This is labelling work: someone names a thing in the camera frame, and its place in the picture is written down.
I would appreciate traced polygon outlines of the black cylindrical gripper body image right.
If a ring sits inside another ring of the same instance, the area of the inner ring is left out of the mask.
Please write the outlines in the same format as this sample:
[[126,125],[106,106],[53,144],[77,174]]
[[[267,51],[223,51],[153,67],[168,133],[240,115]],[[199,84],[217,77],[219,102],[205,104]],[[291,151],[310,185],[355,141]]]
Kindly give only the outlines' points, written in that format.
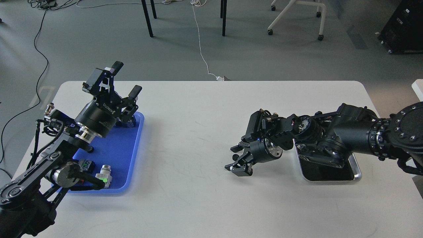
[[258,139],[250,143],[250,152],[253,163],[266,163],[279,159],[283,150],[268,139]]

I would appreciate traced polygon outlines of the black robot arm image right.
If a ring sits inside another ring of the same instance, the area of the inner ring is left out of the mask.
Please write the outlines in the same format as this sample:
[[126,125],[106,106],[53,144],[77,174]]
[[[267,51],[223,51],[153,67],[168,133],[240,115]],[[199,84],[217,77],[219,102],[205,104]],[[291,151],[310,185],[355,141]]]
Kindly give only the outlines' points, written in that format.
[[389,118],[378,118],[367,107],[343,103],[335,112],[281,117],[257,110],[241,141],[231,147],[233,162],[225,169],[251,176],[252,166],[279,159],[296,147],[304,161],[342,169],[353,153],[393,159],[404,172],[422,175],[422,102]]

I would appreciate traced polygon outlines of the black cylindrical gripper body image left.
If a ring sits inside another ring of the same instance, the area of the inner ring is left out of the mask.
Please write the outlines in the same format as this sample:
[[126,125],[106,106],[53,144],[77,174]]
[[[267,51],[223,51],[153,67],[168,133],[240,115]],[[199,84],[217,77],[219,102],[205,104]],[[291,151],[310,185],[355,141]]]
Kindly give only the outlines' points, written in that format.
[[106,137],[114,127],[117,117],[122,113],[122,109],[110,106],[104,102],[92,99],[83,110],[77,115],[75,121],[93,131],[99,137]]

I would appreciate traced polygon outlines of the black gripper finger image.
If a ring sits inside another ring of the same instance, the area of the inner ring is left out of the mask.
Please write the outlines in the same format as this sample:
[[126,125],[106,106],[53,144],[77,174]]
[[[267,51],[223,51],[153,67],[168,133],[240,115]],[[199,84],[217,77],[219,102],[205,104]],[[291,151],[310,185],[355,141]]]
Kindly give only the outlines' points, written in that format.
[[111,67],[94,69],[89,79],[83,83],[82,90],[100,101],[118,101],[122,97],[114,90],[114,76],[123,67],[123,62],[116,61]]
[[136,105],[136,100],[141,90],[141,86],[135,85],[129,93],[128,97],[123,98],[121,100],[121,104],[117,106],[119,112],[116,119],[117,127],[133,128],[136,126],[136,119],[134,117],[134,113],[138,109],[138,105]]
[[243,176],[251,176],[253,174],[253,155],[245,154],[239,155],[239,159],[234,161],[231,164],[227,164],[224,166],[225,169],[228,171],[233,172],[235,175],[239,177]]
[[242,141],[240,141],[237,145],[231,147],[231,152],[237,153],[237,154],[242,153],[242,155],[252,154],[250,149],[250,143],[242,142]]

